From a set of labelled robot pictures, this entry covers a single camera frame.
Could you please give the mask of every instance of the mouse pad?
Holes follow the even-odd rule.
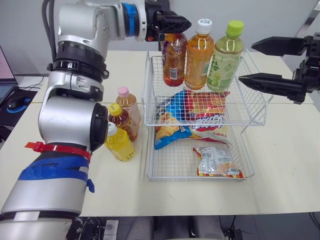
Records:
[[[1,106],[0,109],[0,125],[5,125],[5,126],[12,126],[14,127],[19,119],[21,118],[22,114],[24,114],[25,110],[31,103],[32,99],[35,97],[37,94],[36,91],[25,91],[25,90],[18,90],[15,91]],[[8,106],[8,101],[11,98],[14,97],[25,97],[26,99],[24,100],[24,103],[21,107],[14,109],[14,110],[9,110],[7,108]]]

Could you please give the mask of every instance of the wire shelf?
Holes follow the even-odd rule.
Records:
[[[238,81],[239,76],[258,73],[250,53],[241,57],[237,71],[233,75],[231,85],[227,92],[212,92],[207,85],[200,90],[190,91],[185,83],[177,87],[165,84],[163,80],[163,66],[161,56],[147,58],[142,102],[144,105],[144,122],[146,126],[176,126],[177,121],[170,121],[161,115],[165,112],[166,105],[175,95],[177,107],[186,107],[186,113],[180,112],[179,125],[198,125],[199,121],[194,114],[188,114],[187,108],[195,108],[196,113],[208,112],[208,106],[215,105],[213,111],[220,112],[220,117],[201,119],[201,125],[227,125],[227,126],[263,126],[266,123],[267,102],[259,91],[246,87]]]
[[[150,180],[223,180],[223,181],[241,181],[252,177],[255,172],[252,167],[249,153],[245,148],[244,142],[241,150],[237,143],[233,127],[228,126],[228,139],[231,144],[208,142],[195,139],[183,139],[171,142],[169,145],[155,150],[155,128],[148,127],[148,166],[147,176]],[[230,178],[230,177],[210,177],[197,176],[197,168],[200,160],[193,148],[201,147],[217,147],[229,149],[232,154],[233,163],[239,168],[246,178]]]

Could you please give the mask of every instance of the plastic bottle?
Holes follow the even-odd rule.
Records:
[[[132,159],[136,153],[127,132],[116,127],[113,122],[108,123],[108,136],[104,145],[117,159],[121,161],[128,161]]]
[[[199,19],[197,34],[188,41],[185,85],[192,90],[201,89],[207,80],[210,59],[214,52],[214,40],[209,35],[212,21]]]
[[[116,98],[116,103],[119,104],[122,109],[128,111],[132,125],[138,131],[141,117],[138,109],[137,99],[129,92],[126,86],[118,88],[118,97]]]
[[[239,37],[244,25],[242,21],[230,21],[225,31],[226,36],[215,43],[212,65],[207,78],[207,86],[214,92],[226,91],[232,82],[244,50],[244,43]]]
[[[137,130],[131,124],[130,116],[127,110],[122,109],[118,103],[113,103],[108,107],[109,122],[114,123],[118,128],[125,130],[132,142],[137,138]]]
[[[170,87],[185,80],[185,62],[188,40],[183,33],[168,33],[161,42],[163,80]]]

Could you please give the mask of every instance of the blue chip bag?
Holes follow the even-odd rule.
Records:
[[[180,91],[157,106],[157,121],[164,126],[155,127],[154,149],[161,149],[175,140],[192,135],[187,126],[179,126],[180,121],[185,120],[185,96],[186,91]]]

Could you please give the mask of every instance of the green bottle cap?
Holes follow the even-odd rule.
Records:
[[[225,33],[230,36],[240,36],[244,30],[244,22],[239,20],[232,20],[228,23]]]

